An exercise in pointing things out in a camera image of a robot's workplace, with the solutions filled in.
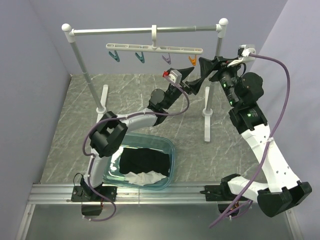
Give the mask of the orange clothespin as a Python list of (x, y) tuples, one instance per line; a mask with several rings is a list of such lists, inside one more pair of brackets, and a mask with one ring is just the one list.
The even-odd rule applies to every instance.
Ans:
[(195, 55), (194, 57), (188, 56), (188, 60), (190, 61), (193, 67), (197, 65), (197, 55)]

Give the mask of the white plastic clip hanger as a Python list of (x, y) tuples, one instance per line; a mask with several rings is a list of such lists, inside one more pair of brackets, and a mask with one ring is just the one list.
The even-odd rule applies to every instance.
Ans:
[(113, 51), (126, 52), (148, 52), (148, 53), (164, 53), (164, 54), (182, 54), (182, 55), (202, 55), (204, 50), (197, 47), (183, 46), (160, 46), (157, 45), (158, 33), (179, 33), (179, 32), (195, 32), (196, 27), (157, 27), (151, 26), (151, 45), (145, 44), (128, 44), (128, 43), (107, 43), (106, 48)]

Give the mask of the black underwear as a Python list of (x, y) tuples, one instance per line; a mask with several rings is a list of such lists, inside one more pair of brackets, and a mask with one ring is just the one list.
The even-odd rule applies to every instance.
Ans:
[(123, 175), (154, 171), (168, 177), (170, 168), (169, 155), (150, 148), (125, 147), (119, 160), (119, 172)]

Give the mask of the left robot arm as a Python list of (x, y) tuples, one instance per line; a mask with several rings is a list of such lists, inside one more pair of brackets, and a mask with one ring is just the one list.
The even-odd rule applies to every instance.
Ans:
[(167, 111), (180, 96), (188, 100), (189, 95), (197, 95), (210, 74), (209, 70), (201, 69), (198, 79), (186, 81), (193, 70), (193, 67), (188, 67), (170, 68), (164, 71), (162, 76), (169, 83), (167, 90), (160, 88), (153, 90), (148, 106), (143, 110), (123, 115), (107, 111), (99, 118), (84, 139), (84, 143), (89, 143), (91, 151), (86, 152), (86, 148), (82, 147), (83, 154), (90, 158), (88, 169), (82, 175), (79, 186), (86, 201), (114, 201), (113, 197), (108, 197), (104, 192), (105, 159), (118, 151), (126, 134), (144, 127), (160, 125), (167, 117), (179, 116), (186, 112), (186, 109), (174, 113)]

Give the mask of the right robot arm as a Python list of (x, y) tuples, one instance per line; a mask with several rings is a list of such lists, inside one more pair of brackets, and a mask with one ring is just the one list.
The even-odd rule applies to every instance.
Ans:
[(220, 194), (226, 200), (240, 195), (256, 202), (272, 218), (298, 206), (312, 187), (307, 181), (302, 182), (288, 165), (273, 138), (275, 131), (270, 129), (257, 104), (264, 94), (262, 77), (254, 72), (238, 75), (240, 65), (231, 62), (223, 57), (199, 58), (200, 80), (214, 73), (209, 80), (220, 83), (231, 106), (229, 118), (253, 151), (267, 182), (255, 182), (235, 173), (221, 179)]

